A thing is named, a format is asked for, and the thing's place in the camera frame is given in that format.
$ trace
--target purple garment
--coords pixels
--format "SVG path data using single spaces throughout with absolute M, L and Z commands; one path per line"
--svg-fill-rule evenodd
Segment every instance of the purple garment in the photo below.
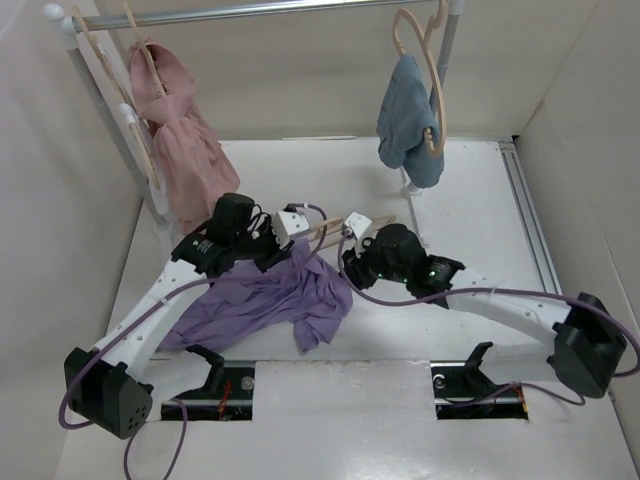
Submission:
M 282 274 L 280 279 L 214 284 L 182 314 L 159 349 L 184 350 L 200 344 L 219 351 L 284 321 L 293 323 L 293 336 L 301 352 L 317 347 L 319 342 L 330 343 L 353 305 L 351 289 L 318 255 L 298 272 L 284 276 L 309 253 L 309 242 L 298 240 L 291 258 L 268 271 L 270 276 Z M 245 261 L 224 276 L 259 275 L 255 264 Z

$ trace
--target white tabletop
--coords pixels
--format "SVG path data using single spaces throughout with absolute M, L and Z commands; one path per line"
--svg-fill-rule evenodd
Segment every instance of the white tabletop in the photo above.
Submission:
M 400 196 L 400 175 L 380 163 L 376 148 L 375 139 L 225 146 L 242 179 L 241 192 L 266 211 L 310 202 L 330 216 L 394 213 L 415 228 Z M 431 253 L 457 258 L 512 286 L 540 289 L 498 145 L 449 140 L 446 159 L 441 183 L 413 202 Z M 333 259 L 335 250 L 327 255 Z M 160 269 L 153 225 L 143 209 L 111 327 Z M 388 282 L 370 293 L 408 297 L 401 285 Z M 192 422 L 172 478 L 637 478 L 608 399 L 567 408 L 525 392 L 529 423 L 435 421 L 428 364 L 421 360 L 466 358 L 487 340 L 514 355 L 538 349 L 482 317 L 435 306 L 385 308 L 359 297 L 332 344 L 304 357 L 291 324 L 269 327 L 220 352 L 230 360 L 279 360 L 258 364 L 254 420 Z M 508 363 L 514 375 L 535 379 L 535 369 L 522 358 Z M 145 426 L 133 450 L 137 478 L 161 478 L 179 429 L 174 422 Z M 97 427 L 71 432 L 56 478 L 120 479 L 123 450 L 124 442 Z

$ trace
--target pink garment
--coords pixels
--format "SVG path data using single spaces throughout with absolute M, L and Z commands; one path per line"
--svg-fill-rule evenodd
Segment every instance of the pink garment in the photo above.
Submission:
M 189 71 L 166 48 L 150 40 L 147 47 L 167 95 L 157 91 L 136 43 L 129 48 L 133 102 L 149 122 L 169 207 L 180 230 L 189 233 L 211 216 L 218 198 L 238 189 L 240 179 L 193 103 L 196 87 Z

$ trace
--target white wall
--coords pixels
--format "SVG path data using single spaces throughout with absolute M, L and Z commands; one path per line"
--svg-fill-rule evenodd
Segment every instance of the white wall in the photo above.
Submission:
M 120 0 L 96 0 L 112 13 Z M 519 134 L 597 0 L 469 0 L 445 82 L 455 135 Z M 131 0 L 134 11 L 250 0 Z M 194 74 L 199 104 L 224 138 L 375 133 L 397 54 L 398 6 L 296 13 L 145 29 Z M 426 25 L 435 2 L 409 7 Z M 442 31 L 434 34 L 433 52 Z M 134 37 L 120 33 L 125 45 Z M 405 45 L 419 55 L 403 30 Z M 424 60 L 419 60 L 427 72 Z
M 563 288 L 597 294 L 636 332 L 639 31 L 637 0 L 600 0 L 518 141 Z M 640 380 L 620 379 L 613 390 L 638 465 Z
M 53 478 L 62 362 L 104 333 L 140 205 L 42 3 L 0 4 L 3 479 Z

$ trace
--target crumpled cloth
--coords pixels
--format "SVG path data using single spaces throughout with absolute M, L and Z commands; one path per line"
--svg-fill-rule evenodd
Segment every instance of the crumpled cloth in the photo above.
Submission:
M 382 100 L 376 128 L 380 137 L 378 154 L 387 167 L 403 167 L 420 188 L 436 185 L 444 171 L 444 154 L 432 157 L 427 151 L 427 127 L 437 144 L 440 129 L 429 106 L 422 72 L 416 59 L 405 54 L 398 60 Z
M 171 51 L 145 43 L 167 94 L 157 91 L 136 43 L 128 52 L 133 102 L 138 117 L 149 123 L 169 208 L 186 234 L 211 217 L 218 198 L 235 192 L 240 178 L 194 103 L 196 87 L 189 71 Z
M 251 261 L 237 263 L 221 278 L 257 277 L 247 283 L 214 284 L 182 314 L 160 343 L 160 350 L 184 350 L 200 344 L 220 351 L 270 325 L 293 323 L 301 352 L 331 343 L 353 306 L 351 289 L 318 255 L 302 269 L 288 273 L 309 257 L 309 242 L 297 240 L 291 258 L 262 274 Z

